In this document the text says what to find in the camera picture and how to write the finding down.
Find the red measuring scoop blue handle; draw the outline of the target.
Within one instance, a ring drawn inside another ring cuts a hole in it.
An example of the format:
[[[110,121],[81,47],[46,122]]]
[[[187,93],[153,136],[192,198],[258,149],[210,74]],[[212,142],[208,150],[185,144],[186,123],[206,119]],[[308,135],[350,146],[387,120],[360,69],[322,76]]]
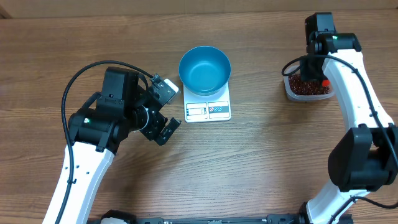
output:
[[[322,86],[328,86],[330,84],[329,80],[323,80],[322,81]]]

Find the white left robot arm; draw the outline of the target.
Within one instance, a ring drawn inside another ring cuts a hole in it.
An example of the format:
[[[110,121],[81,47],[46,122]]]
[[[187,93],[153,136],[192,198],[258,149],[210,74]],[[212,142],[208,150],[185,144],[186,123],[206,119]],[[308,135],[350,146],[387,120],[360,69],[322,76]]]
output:
[[[129,133],[139,131],[162,146],[180,126],[179,120],[160,113],[178,87],[159,75],[139,86],[144,79],[141,72],[108,67],[102,90],[65,123],[63,169],[44,223],[86,223],[98,187]]]

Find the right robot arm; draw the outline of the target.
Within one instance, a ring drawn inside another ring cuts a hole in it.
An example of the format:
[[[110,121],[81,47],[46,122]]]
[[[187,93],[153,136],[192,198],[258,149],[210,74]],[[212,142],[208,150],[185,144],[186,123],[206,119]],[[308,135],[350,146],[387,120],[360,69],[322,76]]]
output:
[[[328,158],[329,181],[305,205],[307,223],[339,223],[342,214],[397,176],[397,126],[380,104],[353,33],[338,33],[330,12],[305,20],[307,55],[300,73],[328,80],[346,133]]]

